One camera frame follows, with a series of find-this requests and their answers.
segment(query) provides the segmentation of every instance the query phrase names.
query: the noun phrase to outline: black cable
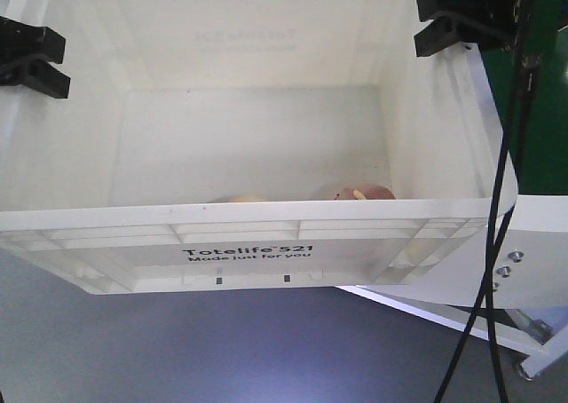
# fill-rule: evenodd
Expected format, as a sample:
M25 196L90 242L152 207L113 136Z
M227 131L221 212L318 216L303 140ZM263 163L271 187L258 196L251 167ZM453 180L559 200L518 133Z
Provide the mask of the black cable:
M511 91L509 94L509 103L507 108L507 113L505 117L505 124L503 126L503 136L501 140L501 148L499 154L499 160L497 162L497 171L495 174L495 181L493 185L493 195L492 195L492 202L490 208L490 215L489 215L489 225L487 230L487 240L485 245L485 271L484 276L479 287L479 291L477 292L476 301L472 308L471 314L469 315L468 322L466 324L463 333L460 336L460 340L455 348L454 355L452 360L450 361L449 367L446 371L446 375L442 384L438 389L438 393L436 398L434 399L435 403L440 403L444 394L446 393L446 389L448 384L450 383L452 376L454 375L454 371L457 367L459 359L462 355L463 349L469 337L471 330L473 329L473 325L475 320L479 314L479 310L481 309L481 305L484 300L484 296L488 293L492 293L493 296L493 268L495 261L497 259L497 254L499 253L497 248L501 248L502 241L504 239L505 232L507 231L507 227L509 226L510 217L512 216L512 209L510 213L508 212L501 223L501 227L498 233L499 240L496 241L494 239L495 236L495 228L497 223L497 214L499 208L499 201L501 199L501 189L502 189L502 182L504 179L504 172L505 166L507 163L507 154L509 152L509 134L512 128L512 124L514 122L515 111L517 107L517 85L519 82L519 78L521 75L522 70L522 61L523 61L523 52L525 51L526 39L528 37L528 28L530 23L530 14L534 6L535 0L523 0L521 3L521 8L519 12L519 21L517 26L517 38L515 41L515 54L514 54L514 66L513 66L513 76L512 76L512 84L511 84ZM495 361L499 361L498 353L497 358L492 357L493 362L493 370L495 371L496 381L498 382L498 387L500 388L500 396L507 401L506 392L501 392L504 390L504 383L501 380L502 374L499 375L501 372L501 365L495 363Z
M525 158L525 141L526 134L528 130L528 123L533 109L534 94L536 93L536 87L538 83L539 76L539 61L536 64L524 65L522 71L522 81L520 85L520 108L518 117L518 133L517 133L517 153L515 156L515 167L517 170L517 181L520 183L522 179L523 161ZM501 244L504 239L507 228L509 227L510 218L512 217L513 210L515 207L507 213L508 221L502 222L498 234L499 242L495 241L493 243L493 253L491 255L491 262L494 265L497 256L499 256L499 249L501 249ZM495 317L494 317L494 307L493 307L493 284L485 284L485 308L486 308L486 320L487 320L487 334L489 338L489 350L491 353L493 372L495 374L495 382L499 391L499 396L501 402L507 403L509 398L507 396L507 389L503 379L503 373L501 370L501 360L499 355L499 346L497 344L497 334L495 330Z

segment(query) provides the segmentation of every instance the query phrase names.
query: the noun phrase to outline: metal screw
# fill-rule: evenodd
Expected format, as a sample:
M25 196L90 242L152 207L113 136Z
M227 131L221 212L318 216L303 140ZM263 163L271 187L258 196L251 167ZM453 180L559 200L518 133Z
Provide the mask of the metal screw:
M499 267L497 270L495 270L495 272L501 277L509 277L511 275L511 267L504 265L503 267Z
M525 254L520 250L514 250L507 255L507 258L512 260L514 263L520 263L521 261L523 261L524 256Z

